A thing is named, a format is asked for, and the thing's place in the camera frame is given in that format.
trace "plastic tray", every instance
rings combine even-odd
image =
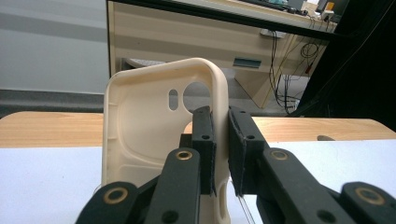
[[[180,135],[192,121],[183,92],[192,82],[205,84],[217,141],[215,186],[218,196],[201,196],[201,223],[230,223],[226,205],[228,170],[228,88],[212,62],[193,58],[122,71],[105,93],[102,185],[128,181],[138,187],[161,173],[167,154],[178,148]],[[169,108],[169,92],[177,91],[178,108]]]

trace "gray wall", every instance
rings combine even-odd
[[[0,0],[0,90],[104,93],[105,0]]]

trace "beige plastic tray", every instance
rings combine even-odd
[[[142,186],[159,175],[167,154],[178,148],[180,135],[192,121],[183,92],[192,82],[205,84],[217,141],[215,186],[218,196],[201,196],[201,223],[230,223],[226,205],[228,170],[228,89],[212,62],[193,58],[122,71],[105,93],[102,185],[128,181]],[[177,91],[178,108],[169,108],[169,92]]]

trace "oval hole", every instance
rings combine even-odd
[[[169,91],[169,109],[177,110],[178,108],[178,93],[176,90]]]
[[[210,105],[209,89],[201,82],[192,82],[183,92],[183,104],[190,111]]]

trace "wooden table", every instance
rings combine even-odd
[[[371,119],[254,118],[268,142],[396,139]],[[98,147],[103,114],[19,112],[0,119],[0,147]]]

